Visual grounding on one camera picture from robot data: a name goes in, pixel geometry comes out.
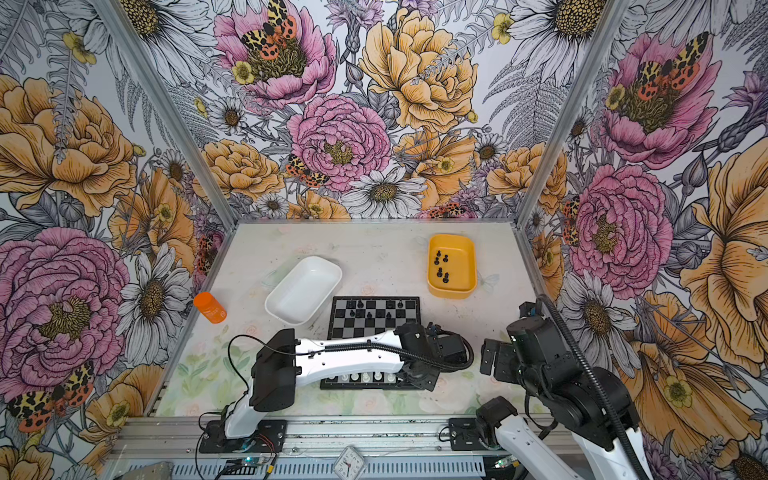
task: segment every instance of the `clock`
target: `clock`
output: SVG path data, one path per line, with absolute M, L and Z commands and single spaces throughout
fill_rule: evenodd
M 366 460 L 352 446 L 348 446 L 341 452 L 339 458 L 333 464 L 333 472 L 341 480 L 355 480 L 366 467 Z

